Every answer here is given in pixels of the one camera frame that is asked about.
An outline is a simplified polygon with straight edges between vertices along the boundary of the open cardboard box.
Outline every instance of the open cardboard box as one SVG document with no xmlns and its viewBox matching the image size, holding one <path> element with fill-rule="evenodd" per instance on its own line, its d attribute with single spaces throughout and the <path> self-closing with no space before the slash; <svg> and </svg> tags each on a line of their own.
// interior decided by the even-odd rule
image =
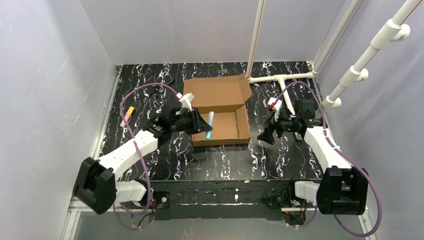
<svg viewBox="0 0 424 240">
<path fill-rule="evenodd" d="M 248 144 L 251 139 L 245 102 L 252 96 L 249 79 L 238 76 L 202 77 L 184 81 L 184 94 L 192 93 L 191 105 L 207 122 L 214 112 L 212 137 L 192 136 L 193 146 Z"/>
</svg>

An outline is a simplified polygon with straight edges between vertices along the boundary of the white wall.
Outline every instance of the white wall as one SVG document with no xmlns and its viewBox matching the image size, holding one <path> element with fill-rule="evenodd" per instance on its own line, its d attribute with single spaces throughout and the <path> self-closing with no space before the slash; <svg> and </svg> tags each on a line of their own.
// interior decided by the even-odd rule
<svg viewBox="0 0 424 240">
<path fill-rule="evenodd" d="M 404 1 L 362 1 L 318 77 L 323 96 L 337 85 Z M 424 5 L 407 19 L 408 39 L 380 50 L 366 66 L 369 78 L 340 96 L 328 113 L 341 150 L 367 169 L 383 202 L 378 239 L 423 239 Z M 377 207 L 368 195 L 371 217 Z"/>
<path fill-rule="evenodd" d="M 80 0 L 115 65 L 247 62 L 258 0 Z M 312 61 L 343 0 L 268 0 L 255 61 Z"/>
<path fill-rule="evenodd" d="M 0 1 L 0 239 L 62 237 L 114 71 L 78 0 Z"/>
</svg>

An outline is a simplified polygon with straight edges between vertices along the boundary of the black marbled table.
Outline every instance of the black marbled table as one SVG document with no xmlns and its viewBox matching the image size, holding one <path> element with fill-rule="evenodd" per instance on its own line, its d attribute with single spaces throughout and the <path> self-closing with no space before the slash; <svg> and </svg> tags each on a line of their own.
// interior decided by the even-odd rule
<svg viewBox="0 0 424 240">
<path fill-rule="evenodd" d="M 105 155 L 129 140 L 128 132 L 120 127 L 119 104 L 127 93 L 146 83 L 167 83 L 175 78 L 172 87 L 183 92 L 185 79 L 232 76 L 246 71 L 245 62 L 224 63 L 175 63 L 124 65 L 117 85 L 112 110 L 109 115 L 101 153 Z M 306 62 L 255 62 L 252 76 L 264 77 L 277 74 L 308 72 Z M 314 89 L 310 79 L 302 80 Z M 284 133 L 276 138 L 274 145 L 258 141 L 264 121 L 270 116 L 266 103 L 270 97 L 281 92 L 276 82 L 251 84 L 253 96 L 246 102 L 250 122 L 251 141 L 247 145 L 225 145 L 194 147 L 191 137 L 185 133 L 174 133 L 169 143 L 147 155 L 146 160 L 151 180 L 254 180 L 254 179 L 317 179 L 323 170 L 314 153 L 303 141 L 296 140 L 293 133 Z M 134 106 L 129 121 L 135 133 L 147 122 L 149 116 L 161 110 L 164 104 L 177 106 L 173 94 L 166 90 L 156 99 L 148 98 L 148 90 L 140 91 L 125 103 L 125 111 Z M 312 94 L 302 85 L 288 90 L 292 99 L 312 99 Z M 122 176 L 123 181 L 143 178 L 140 162 L 133 165 Z"/>
</svg>

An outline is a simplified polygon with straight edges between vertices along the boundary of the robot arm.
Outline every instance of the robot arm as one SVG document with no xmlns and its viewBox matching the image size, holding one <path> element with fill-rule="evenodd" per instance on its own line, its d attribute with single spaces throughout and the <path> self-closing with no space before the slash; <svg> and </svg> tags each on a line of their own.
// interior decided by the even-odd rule
<svg viewBox="0 0 424 240">
<path fill-rule="evenodd" d="M 142 182 L 118 181 L 140 159 L 133 142 L 137 143 L 144 157 L 169 141 L 174 132 L 184 131 L 192 135 L 211 131 L 212 127 L 191 106 L 193 97 L 191 93 L 179 96 L 181 107 L 165 107 L 161 114 L 148 121 L 134 139 L 111 153 L 97 160 L 86 158 L 79 169 L 73 194 L 97 214 L 106 212 L 114 203 L 141 201 L 147 191 Z"/>
<path fill-rule="evenodd" d="M 271 98 L 268 102 L 273 115 L 265 122 L 264 131 L 257 139 L 273 145 L 274 131 L 277 137 L 284 132 L 296 132 L 312 148 L 325 173 L 321 183 L 294 180 L 289 185 L 290 200 L 306 200 L 317 206 L 322 214 L 362 215 L 365 211 L 368 182 L 357 169 L 341 157 L 334 148 L 339 148 L 330 134 L 331 147 L 324 136 L 322 119 L 315 118 L 311 100 L 296 100 L 296 115 L 282 109 L 282 102 Z"/>
</svg>

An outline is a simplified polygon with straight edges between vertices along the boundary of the orange marker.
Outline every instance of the orange marker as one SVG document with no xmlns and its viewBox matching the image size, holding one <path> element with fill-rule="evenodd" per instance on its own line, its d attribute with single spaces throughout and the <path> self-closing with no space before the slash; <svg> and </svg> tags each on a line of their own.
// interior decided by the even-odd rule
<svg viewBox="0 0 424 240">
<path fill-rule="evenodd" d="M 133 107 L 133 106 L 130 106 L 129 107 L 129 109 L 128 109 L 128 111 L 126 111 L 126 114 L 125 114 L 125 117 L 124 117 L 124 119 L 128 122 L 128 120 L 130 119 L 130 117 L 131 117 L 131 114 L 133 114 L 133 111 L 134 111 L 134 109 L 136 109 L 135 107 Z M 119 125 L 121 128 L 123 128 L 123 127 L 125 127 L 125 122 L 124 122 L 124 120 L 122 120 L 122 122 L 120 123 L 120 125 Z"/>
</svg>

